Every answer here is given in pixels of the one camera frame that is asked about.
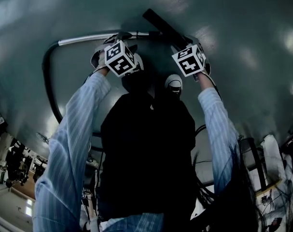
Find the black handle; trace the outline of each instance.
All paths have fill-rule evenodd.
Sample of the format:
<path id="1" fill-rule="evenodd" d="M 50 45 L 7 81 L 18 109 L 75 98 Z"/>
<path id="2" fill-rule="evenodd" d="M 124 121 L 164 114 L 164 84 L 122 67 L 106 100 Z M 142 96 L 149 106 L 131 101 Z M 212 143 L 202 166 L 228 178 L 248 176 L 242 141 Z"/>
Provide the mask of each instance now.
<path id="1" fill-rule="evenodd" d="M 161 31 L 163 36 L 179 50 L 186 49 L 187 41 L 152 9 L 148 9 L 143 17 Z"/>

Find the metal bar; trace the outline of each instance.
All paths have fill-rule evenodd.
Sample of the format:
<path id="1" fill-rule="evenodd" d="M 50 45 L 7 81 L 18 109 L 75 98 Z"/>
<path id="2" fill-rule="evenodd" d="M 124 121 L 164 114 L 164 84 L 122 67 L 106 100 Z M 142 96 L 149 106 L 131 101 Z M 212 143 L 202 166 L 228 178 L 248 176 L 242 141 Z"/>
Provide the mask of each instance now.
<path id="1" fill-rule="evenodd" d="M 264 173 L 263 173 L 263 168 L 262 168 L 262 163 L 259 158 L 259 154 L 256 148 L 256 145 L 254 144 L 253 138 L 248 138 L 248 143 L 251 148 L 251 152 L 254 158 L 254 161 L 256 163 L 259 179 L 260 179 L 260 184 L 261 184 L 261 191 L 264 191 L 266 189 L 266 183 L 265 183 L 265 178 L 264 178 Z"/>
<path id="2" fill-rule="evenodd" d="M 150 34 L 148 32 L 129 32 L 132 34 L 131 39 L 136 39 L 138 37 L 148 37 Z M 93 35 L 87 35 L 87 36 L 82 36 L 82 37 L 77 37 L 77 38 L 70 38 L 70 39 L 64 39 L 58 41 L 58 45 L 68 45 L 68 44 L 73 44 L 73 43 L 78 43 L 78 42 L 85 42 L 85 41 L 94 41 L 94 40 L 105 40 L 113 35 L 117 34 L 115 33 L 103 33 L 103 34 L 93 34 Z"/>
<path id="3" fill-rule="evenodd" d="M 95 146 L 91 146 L 90 149 L 94 150 L 94 151 L 98 151 L 98 152 L 103 152 L 103 148 L 98 148 L 98 147 L 95 147 Z"/>

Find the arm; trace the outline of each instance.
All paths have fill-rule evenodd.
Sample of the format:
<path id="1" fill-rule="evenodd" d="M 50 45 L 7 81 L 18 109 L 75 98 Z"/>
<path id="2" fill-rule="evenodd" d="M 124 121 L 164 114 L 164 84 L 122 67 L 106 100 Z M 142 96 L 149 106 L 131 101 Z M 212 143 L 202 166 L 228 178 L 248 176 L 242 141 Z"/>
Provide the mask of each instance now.
<path id="1" fill-rule="evenodd" d="M 85 162 L 98 106 L 110 90 L 107 70 L 93 74 L 66 105 L 50 139 L 48 165 L 36 183 L 34 231 L 78 231 Z"/>
<path id="2" fill-rule="evenodd" d="M 212 82 L 202 73 L 198 74 L 198 78 L 202 88 L 198 99 L 205 115 L 212 152 L 214 190 L 219 194 L 231 180 L 232 152 L 235 150 L 239 155 L 238 133 Z"/>

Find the fiducial marker cube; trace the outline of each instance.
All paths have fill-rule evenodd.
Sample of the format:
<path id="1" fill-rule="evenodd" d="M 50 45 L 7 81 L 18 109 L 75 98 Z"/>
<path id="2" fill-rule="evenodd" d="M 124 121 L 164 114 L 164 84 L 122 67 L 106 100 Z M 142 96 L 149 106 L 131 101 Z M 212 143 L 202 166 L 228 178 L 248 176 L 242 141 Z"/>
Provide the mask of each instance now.
<path id="1" fill-rule="evenodd" d="M 204 70 L 205 55 L 201 53 L 195 44 L 172 55 L 184 76 L 193 75 Z"/>
<path id="2" fill-rule="evenodd" d="M 104 49 L 104 61 L 106 66 L 118 77 L 136 67 L 135 58 L 123 41 Z"/>

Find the machinery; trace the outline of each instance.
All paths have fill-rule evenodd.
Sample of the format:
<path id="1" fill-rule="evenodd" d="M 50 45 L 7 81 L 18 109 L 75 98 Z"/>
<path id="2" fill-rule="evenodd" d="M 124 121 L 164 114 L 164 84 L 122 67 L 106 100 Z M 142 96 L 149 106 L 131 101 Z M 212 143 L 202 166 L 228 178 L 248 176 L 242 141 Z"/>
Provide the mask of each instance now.
<path id="1" fill-rule="evenodd" d="M 204 68 L 207 74 L 210 74 L 210 65 L 208 60 L 204 55 L 203 48 L 199 42 L 199 40 L 192 36 L 182 36 L 176 30 L 174 30 L 166 21 L 164 21 L 160 16 L 158 16 L 153 10 L 148 9 L 143 17 L 152 23 L 159 31 L 150 31 L 150 32 L 128 32 L 129 36 L 126 39 L 148 39 L 148 40 L 159 40 L 166 41 L 171 44 L 171 49 L 174 53 L 172 56 L 178 67 L 184 74 L 184 76 L 193 75 L 195 80 L 197 81 L 196 73 L 202 71 Z M 76 44 L 86 41 L 94 41 L 94 40 L 105 40 L 110 38 L 111 36 L 117 34 L 115 33 L 107 33 L 107 34 L 93 34 L 88 36 L 82 36 L 78 38 L 70 38 L 60 40 L 58 42 L 53 43 L 49 49 L 46 51 L 42 61 L 42 70 L 44 76 L 44 84 L 47 96 L 49 98 L 49 102 L 53 111 L 53 114 L 57 121 L 60 123 L 63 116 L 59 111 L 59 107 L 57 105 L 53 89 L 51 86 L 51 62 L 50 57 L 53 51 L 60 47 L 66 46 L 69 44 Z M 115 45 L 106 49 L 106 65 L 112 70 L 114 74 L 117 76 L 122 76 L 126 74 L 128 71 L 132 70 L 135 67 L 134 59 L 132 58 L 132 53 L 130 49 L 128 49 L 122 41 L 116 42 Z M 131 63 L 130 68 L 122 68 L 122 66 L 118 66 L 117 64 L 112 65 L 111 63 L 114 61 L 120 61 L 121 58 L 124 58 L 129 64 Z"/>

